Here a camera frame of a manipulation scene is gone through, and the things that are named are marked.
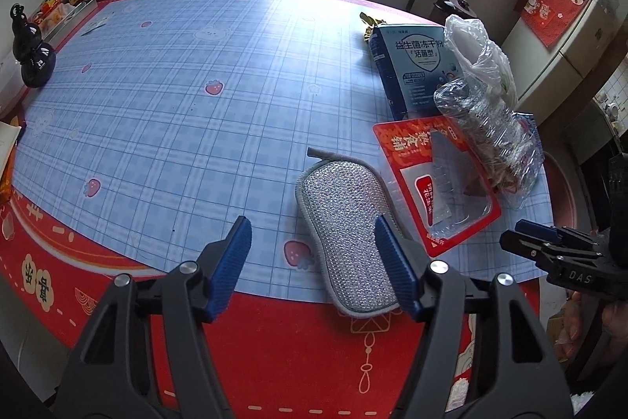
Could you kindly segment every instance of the refrigerator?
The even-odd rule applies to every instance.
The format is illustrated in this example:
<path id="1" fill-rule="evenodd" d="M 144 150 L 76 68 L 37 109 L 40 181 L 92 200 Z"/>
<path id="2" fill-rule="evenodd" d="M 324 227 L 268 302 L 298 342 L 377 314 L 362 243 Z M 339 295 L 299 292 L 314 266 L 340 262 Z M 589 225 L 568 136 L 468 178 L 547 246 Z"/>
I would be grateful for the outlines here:
<path id="1" fill-rule="evenodd" d="M 533 114 L 542 124 L 595 67 L 618 28 L 615 16 L 591 0 L 546 48 L 520 18 L 502 45 L 513 70 L 516 110 Z"/>

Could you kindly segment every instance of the red packaging card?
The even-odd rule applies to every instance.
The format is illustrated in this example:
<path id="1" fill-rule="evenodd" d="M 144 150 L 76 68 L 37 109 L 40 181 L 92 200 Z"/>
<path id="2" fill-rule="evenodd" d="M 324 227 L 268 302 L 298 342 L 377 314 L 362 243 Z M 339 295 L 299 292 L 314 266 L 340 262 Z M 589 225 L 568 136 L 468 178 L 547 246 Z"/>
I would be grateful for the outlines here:
<path id="1" fill-rule="evenodd" d="M 431 257 L 501 215 L 481 163 L 444 116 L 382 123 L 373 131 Z"/>

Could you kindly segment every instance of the human hand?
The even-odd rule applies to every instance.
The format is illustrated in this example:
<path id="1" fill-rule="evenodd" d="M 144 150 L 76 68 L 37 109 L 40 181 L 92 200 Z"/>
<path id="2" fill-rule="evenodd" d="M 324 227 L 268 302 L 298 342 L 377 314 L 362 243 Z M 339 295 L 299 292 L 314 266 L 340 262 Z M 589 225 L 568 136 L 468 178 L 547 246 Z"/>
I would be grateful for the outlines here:
<path id="1" fill-rule="evenodd" d="M 578 346 L 582 332 L 582 315 L 580 313 L 582 295 L 574 292 L 571 300 L 564 305 L 563 330 L 555 345 L 558 360 L 570 359 Z M 600 366 L 608 366 L 617 361 L 628 346 L 628 303 L 613 302 L 602 311 L 602 325 L 612 338 L 604 355 L 600 358 Z"/>

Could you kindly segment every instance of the table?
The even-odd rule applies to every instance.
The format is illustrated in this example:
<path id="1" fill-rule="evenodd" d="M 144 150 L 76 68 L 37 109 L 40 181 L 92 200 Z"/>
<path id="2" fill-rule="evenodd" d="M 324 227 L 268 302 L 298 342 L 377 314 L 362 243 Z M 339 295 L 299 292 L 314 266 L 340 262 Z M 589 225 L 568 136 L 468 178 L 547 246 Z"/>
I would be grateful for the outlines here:
<path id="1" fill-rule="evenodd" d="M 325 303 L 293 192 L 308 146 L 378 167 L 371 127 L 389 113 L 361 10 L 428 23 L 360 0 L 114 0 L 93 15 L 104 26 L 64 43 L 49 83 L 23 102 L 0 262 L 67 346 L 113 276 L 195 259 L 244 213 L 255 233 L 240 293 L 206 328 L 236 415 L 387 415 L 421 326 Z M 295 243 L 304 261 L 284 255 Z M 526 291 L 538 305 L 535 283 Z M 171 403 L 159 318 L 152 326 Z"/>

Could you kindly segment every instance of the silver mesh sponge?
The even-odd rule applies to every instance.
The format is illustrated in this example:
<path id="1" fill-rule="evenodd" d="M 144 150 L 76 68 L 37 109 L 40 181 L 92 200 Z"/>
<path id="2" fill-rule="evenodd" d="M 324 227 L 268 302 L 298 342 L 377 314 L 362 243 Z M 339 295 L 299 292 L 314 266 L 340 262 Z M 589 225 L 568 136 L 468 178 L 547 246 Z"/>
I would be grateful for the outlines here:
<path id="1" fill-rule="evenodd" d="M 367 163 L 308 150 L 321 162 L 296 184 L 296 200 L 312 237 L 335 305 L 356 318 L 395 309 L 395 297 L 375 246 L 375 219 L 392 215 L 385 186 Z"/>

